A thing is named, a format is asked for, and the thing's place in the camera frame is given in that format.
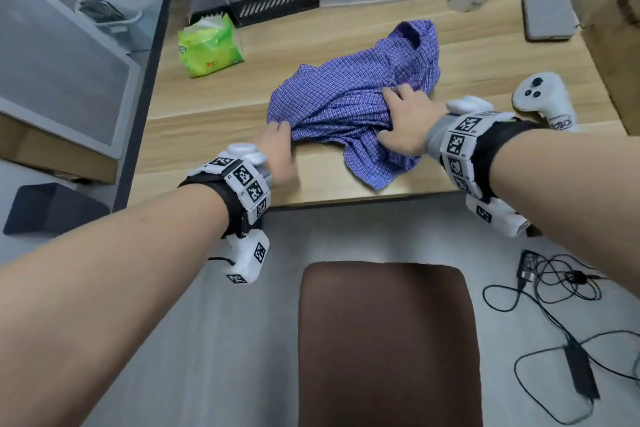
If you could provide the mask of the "purple checked shirt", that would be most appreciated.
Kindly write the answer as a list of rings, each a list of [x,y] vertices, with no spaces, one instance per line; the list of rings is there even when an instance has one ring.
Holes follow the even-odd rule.
[[[405,83],[431,93],[440,78],[438,58],[434,22],[401,22],[370,49],[320,66],[300,65],[272,93],[266,120],[289,122],[294,141],[342,145],[348,170],[381,190],[420,161],[380,144],[378,132],[392,129],[382,90]]]

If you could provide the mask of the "white right wrist tracker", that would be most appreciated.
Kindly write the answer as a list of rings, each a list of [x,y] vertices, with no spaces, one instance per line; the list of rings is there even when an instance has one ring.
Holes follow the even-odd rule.
[[[488,197],[477,183],[472,156],[478,139],[495,123],[513,120],[514,112],[500,112],[475,96],[450,100],[447,114],[428,131],[426,153],[442,163],[452,183],[466,194],[468,210],[506,237],[522,235],[531,225],[507,203]]]

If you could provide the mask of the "flat cardboard sheet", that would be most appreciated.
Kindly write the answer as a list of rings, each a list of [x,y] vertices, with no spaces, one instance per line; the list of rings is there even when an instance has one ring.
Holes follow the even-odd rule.
[[[118,160],[0,112],[0,158],[65,180],[112,185]]]

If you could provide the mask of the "grey framed panel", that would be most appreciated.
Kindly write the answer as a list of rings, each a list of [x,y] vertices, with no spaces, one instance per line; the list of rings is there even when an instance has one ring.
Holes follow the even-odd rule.
[[[0,0],[0,116],[119,159],[139,75],[59,0]]]

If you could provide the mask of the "person's left forearm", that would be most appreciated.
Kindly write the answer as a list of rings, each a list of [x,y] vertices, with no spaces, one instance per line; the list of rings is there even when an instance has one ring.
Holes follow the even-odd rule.
[[[0,268],[0,427],[80,426],[228,227],[185,185]]]

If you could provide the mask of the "green tissue packet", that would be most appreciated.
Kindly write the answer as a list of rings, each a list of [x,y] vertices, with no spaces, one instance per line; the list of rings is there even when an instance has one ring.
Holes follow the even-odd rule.
[[[189,78],[211,75],[243,63],[244,50],[228,14],[206,16],[177,33],[179,58]]]

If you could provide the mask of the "person's right forearm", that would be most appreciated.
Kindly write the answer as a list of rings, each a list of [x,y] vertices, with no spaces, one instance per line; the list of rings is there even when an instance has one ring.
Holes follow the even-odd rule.
[[[640,137],[529,130],[505,143],[492,191],[640,299]]]

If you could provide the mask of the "brown cardboard box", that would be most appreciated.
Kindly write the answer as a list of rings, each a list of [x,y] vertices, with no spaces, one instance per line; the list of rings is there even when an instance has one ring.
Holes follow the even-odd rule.
[[[621,122],[640,136],[640,0],[572,0]]]

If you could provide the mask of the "white left wrist tracker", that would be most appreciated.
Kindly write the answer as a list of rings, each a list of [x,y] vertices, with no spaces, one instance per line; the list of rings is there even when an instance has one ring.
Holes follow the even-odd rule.
[[[271,205],[269,187],[273,178],[267,161],[267,156],[254,144],[230,144],[179,184],[179,187],[198,184],[212,188],[224,201],[229,215],[223,234],[228,255],[209,260],[226,262],[223,273],[235,285],[254,283],[269,251],[269,238],[260,228],[260,220]]]

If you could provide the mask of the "white bin with bag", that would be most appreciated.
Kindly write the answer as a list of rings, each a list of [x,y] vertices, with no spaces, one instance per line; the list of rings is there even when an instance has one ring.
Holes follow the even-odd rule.
[[[74,11],[112,38],[124,52],[150,49],[150,36],[140,26],[145,17],[144,7],[125,0],[76,0]]]

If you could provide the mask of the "person's left hand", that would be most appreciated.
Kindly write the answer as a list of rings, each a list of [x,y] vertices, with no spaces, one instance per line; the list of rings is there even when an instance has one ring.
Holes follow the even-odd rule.
[[[264,129],[256,136],[254,143],[267,158],[266,167],[271,175],[270,188],[292,192],[300,186],[298,167],[292,155],[292,141],[291,148],[268,148],[263,145]]]

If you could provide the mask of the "white game controller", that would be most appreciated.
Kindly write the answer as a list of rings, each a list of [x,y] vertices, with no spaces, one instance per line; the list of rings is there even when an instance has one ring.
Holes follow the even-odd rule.
[[[512,104],[520,112],[537,112],[552,130],[579,131],[572,100],[556,73],[543,72],[526,78],[513,93]]]

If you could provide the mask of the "person's right hand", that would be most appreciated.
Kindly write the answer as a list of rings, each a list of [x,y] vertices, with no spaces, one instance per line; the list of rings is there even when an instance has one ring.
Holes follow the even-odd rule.
[[[382,96],[388,107],[391,130],[407,131],[417,141],[417,155],[426,152],[426,140],[431,128],[447,114],[444,103],[431,101],[422,91],[414,91],[404,83],[396,88],[385,87]]]

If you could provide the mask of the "small black usb hub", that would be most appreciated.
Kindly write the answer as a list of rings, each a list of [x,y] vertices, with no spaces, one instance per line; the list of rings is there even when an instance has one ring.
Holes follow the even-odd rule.
[[[522,250],[516,272],[517,289],[522,291],[527,284],[534,282],[538,262],[541,256],[531,250]]]

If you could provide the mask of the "dark grey floor box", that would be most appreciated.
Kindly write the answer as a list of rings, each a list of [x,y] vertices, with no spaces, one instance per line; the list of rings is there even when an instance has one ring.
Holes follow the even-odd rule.
[[[17,190],[3,233],[60,236],[110,213],[106,204],[59,183],[25,185]]]

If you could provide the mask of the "grey smartphone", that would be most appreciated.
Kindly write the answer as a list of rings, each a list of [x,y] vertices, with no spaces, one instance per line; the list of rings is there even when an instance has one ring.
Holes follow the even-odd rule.
[[[580,22],[572,0],[521,0],[527,42],[569,41]]]

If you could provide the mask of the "black power adapter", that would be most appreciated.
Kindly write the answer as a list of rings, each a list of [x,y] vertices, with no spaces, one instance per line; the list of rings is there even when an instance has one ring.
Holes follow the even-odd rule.
[[[576,342],[570,342],[563,350],[575,391],[590,401],[600,400],[601,396],[585,349]]]

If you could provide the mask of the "brown chair seat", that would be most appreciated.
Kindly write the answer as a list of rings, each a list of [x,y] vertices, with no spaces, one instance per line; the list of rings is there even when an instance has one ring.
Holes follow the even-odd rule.
[[[316,262],[298,306],[299,427],[483,427],[460,269]]]

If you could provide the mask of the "white wrist tracker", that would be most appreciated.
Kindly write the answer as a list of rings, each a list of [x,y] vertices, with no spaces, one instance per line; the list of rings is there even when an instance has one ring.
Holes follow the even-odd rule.
[[[475,96],[450,100],[447,114],[428,131],[426,153],[442,163],[452,183],[466,194],[468,210],[506,237],[522,235],[531,225],[507,203],[488,197],[477,183],[472,156],[478,139],[495,123],[513,120],[514,112],[500,112]]]
[[[228,255],[209,260],[226,262],[223,273],[235,285],[254,283],[269,251],[269,238],[260,228],[260,220],[271,205],[269,187],[273,178],[267,161],[267,156],[254,144],[230,144],[179,184],[179,187],[198,184],[212,188],[224,201],[229,215],[223,234]]]

